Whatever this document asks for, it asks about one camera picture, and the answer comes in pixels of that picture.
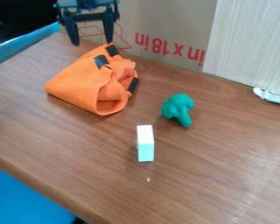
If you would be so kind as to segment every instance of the orange towel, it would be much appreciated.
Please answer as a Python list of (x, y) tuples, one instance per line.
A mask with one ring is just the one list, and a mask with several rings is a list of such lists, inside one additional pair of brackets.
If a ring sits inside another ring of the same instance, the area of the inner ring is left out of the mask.
[(45, 91), (106, 116), (125, 108), (138, 83), (135, 63), (114, 45), (102, 45), (77, 59), (45, 84)]

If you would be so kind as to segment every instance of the wood grain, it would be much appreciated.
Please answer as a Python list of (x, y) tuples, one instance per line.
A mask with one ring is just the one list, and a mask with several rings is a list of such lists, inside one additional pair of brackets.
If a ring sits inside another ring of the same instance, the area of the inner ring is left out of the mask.
[[(138, 57), (139, 86), (118, 114), (43, 91), (92, 48), (55, 34), (0, 65), (0, 167), (95, 223), (280, 224), (280, 105)], [(190, 129), (160, 117), (178, 92), (196, 101)], [(137, 162), (139, 124), (154, 126), (153, 163)]]
[(219, 0), (203, 72), (280, 95), (280, 0)]

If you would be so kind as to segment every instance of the cardboard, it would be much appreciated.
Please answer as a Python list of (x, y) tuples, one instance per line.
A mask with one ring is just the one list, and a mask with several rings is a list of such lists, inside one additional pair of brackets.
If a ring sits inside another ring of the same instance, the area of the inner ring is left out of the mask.
[[(122, 0), (114, 43), (128, 53), (200, 72), (215, 5), (216, 0)], [(102, 22), (78, 26), (82, 39), (105, 42)]]

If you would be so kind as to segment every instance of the green broccoli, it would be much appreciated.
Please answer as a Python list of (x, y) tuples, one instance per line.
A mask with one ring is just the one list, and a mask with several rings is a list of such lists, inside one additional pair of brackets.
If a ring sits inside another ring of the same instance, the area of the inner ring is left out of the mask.
[(165, 119), (177, 118), (184, 128), (192, 124), (189, 110), (194, 107), (194, 100), (187, 94), (174, 94), (164, 101), (162, 116)]

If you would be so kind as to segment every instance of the white block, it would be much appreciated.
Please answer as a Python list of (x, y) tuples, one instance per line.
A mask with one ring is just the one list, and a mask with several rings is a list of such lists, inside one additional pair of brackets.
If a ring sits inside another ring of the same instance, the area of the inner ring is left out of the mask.
[(155, 142), (151, 125), (136, 126), (138, 162), (150, 162), (155, 157)]

